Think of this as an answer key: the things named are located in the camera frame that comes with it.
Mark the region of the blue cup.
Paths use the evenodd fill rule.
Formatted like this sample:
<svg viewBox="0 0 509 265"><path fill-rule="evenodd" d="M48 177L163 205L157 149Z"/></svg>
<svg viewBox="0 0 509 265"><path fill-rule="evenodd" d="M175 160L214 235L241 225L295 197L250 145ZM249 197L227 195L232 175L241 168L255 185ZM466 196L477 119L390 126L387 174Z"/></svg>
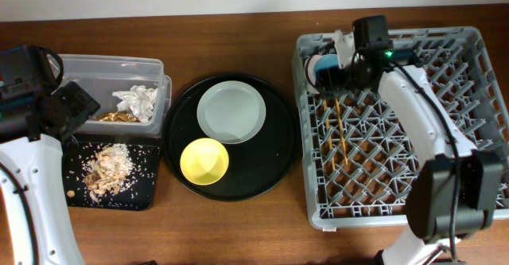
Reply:
<svg viewBox="0 0 509 265"><path fill-rule="evenodd" d="M313 66L313 74L316 85L328 90L335 88L344 77L336 54L319 56Z"/></svg>

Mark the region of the wooden chopstick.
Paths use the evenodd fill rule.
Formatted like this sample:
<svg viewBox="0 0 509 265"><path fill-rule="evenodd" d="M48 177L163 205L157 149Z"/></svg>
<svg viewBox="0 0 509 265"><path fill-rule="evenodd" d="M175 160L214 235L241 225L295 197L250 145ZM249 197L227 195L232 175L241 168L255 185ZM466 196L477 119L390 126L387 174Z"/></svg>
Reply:
<svg viewBox="0 0 509 265"><path fill-rule="evenodd" d="M323 107L324 107L324 113L325 113L325 126L326 126L326 130L328 133L328 131L330 130L330 122L329 122L329 114L326 113L328 110L327 100L324 100ZM328 137L328 149L329 149L329 154L331 154L330 162L331 162L332 170L335 171L336 170L335 152L334 152L334 146L333 146L331 137L332 136Z"/></svg>
<svg viewBox="0 0 509 265"><path fill-rule="evenodd" d="M348 165L348 155L347 155L347 147L346 147L346 141L344 137L344 127L343 127L343 121L340 111L340 102L337 97L334 98L335 101L335 110L336 110L336 117L338 122L338 131L340 132L340 144L343 152L343 158L344 158L344 165Z"/></svg>

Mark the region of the gold brown snack wrapper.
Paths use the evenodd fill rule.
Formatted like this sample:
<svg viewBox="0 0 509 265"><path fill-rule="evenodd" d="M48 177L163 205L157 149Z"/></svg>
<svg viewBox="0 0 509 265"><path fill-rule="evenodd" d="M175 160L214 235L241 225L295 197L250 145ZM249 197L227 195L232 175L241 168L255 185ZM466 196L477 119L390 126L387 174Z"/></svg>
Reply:
<svg viewBox="0 0 509 265"><path fill-rule="evenodd" d="M126 111L121 112L108 112L99 115L95 118L100 122L123 122L123 123L139 123L140 120L135 115L128 113Z"/></svg>

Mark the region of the food scraps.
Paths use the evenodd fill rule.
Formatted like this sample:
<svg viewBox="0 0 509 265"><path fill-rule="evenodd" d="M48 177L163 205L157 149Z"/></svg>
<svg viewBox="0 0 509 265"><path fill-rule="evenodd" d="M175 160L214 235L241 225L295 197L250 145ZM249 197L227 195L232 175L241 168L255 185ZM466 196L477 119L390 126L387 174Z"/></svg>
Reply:
<svg viewBox="0 0 509 265"><path fill-rule="evenodd" d="M134 161L125 144L115 143L94 153L84 169L85 189L97 202L108 193L115 196L127 188L127 179L134 176ZM65 198L75 196L72 190L64 193Z"/></svg>

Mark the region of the white tissue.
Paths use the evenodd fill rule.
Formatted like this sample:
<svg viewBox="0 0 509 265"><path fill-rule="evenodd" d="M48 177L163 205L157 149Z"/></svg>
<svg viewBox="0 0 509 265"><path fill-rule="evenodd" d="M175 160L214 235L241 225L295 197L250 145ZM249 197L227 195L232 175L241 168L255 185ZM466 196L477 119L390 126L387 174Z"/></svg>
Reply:
<svg viewBox="0 0 509 265"><path fill-rule="evenodd" d="M158 88L147 88L144 85L134 85L128 91L112 93L120 99L117 104L118 111L132 114L141 123L148 123L152 118L157 94Z"/></svg>

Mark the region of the grey plate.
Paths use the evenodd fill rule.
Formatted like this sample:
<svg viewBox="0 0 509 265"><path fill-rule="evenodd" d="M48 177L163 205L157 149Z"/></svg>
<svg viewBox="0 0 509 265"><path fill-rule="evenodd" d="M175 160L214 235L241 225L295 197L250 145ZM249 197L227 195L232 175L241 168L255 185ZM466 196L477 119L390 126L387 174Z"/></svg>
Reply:
<svg viewBox="0 0 509 265"><path fill-rule="evenodd" d="M201 96L196 117L209 138L223 144L240 144L262 129L266 104L253 86L228 80L211 86Z"/></svg>

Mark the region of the yellow bowl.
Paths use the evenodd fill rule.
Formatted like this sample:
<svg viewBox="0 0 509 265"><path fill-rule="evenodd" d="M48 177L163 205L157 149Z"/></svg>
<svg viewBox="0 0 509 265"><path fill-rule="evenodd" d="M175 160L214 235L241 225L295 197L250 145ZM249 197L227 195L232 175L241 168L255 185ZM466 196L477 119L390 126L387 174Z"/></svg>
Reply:
<svg viewBox="0 0 509 265"><path fill-rule="evenodd" d="M225 146L212 138L198 138L182 151L180 168L194 185L211 185L227 172L229 155Z"/></svg>

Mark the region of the pink cup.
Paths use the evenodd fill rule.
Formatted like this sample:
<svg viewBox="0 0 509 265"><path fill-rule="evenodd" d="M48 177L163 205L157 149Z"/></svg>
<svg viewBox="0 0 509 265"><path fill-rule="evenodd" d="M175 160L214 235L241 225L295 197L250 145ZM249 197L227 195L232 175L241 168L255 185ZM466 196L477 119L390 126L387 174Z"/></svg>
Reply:
<svg viewBox="0 0 509 265"><path fill-rule="evenodd" d="M307 92L312 94L319 94L316 89L317 86L317 73L324 69L322 55L313 55L305 60L305 77L306 77L306 89Z"/></svg>

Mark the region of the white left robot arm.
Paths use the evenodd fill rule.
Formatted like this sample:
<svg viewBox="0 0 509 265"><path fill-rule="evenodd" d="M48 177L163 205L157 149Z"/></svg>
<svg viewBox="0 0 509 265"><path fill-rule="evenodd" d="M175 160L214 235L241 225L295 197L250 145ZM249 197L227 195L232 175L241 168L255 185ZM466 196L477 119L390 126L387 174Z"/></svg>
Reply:
<svg viewBox="0 0 509 265"><path fill-rule="evenodd" d="M36 140L17 138L1 145L1 191L16 264L82 264L62 179L65 143L100 108L75 82L43 105Z"/></svg>

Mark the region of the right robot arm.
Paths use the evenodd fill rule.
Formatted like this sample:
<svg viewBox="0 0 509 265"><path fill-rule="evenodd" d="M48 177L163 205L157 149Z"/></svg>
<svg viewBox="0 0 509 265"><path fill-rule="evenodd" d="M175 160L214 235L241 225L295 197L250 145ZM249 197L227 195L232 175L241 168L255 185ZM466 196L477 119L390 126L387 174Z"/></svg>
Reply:
<svg viewBox="0 0 509 265"><path fill-rule="evenodd" d="M410 50L356 51L349 64L317 56L306 78L321 93L375 90L396 114L420 166L406 198L407 227L375 264L431 264L457 258L456 244L492 225L503 161L480 150L454 125Z"/></svg>

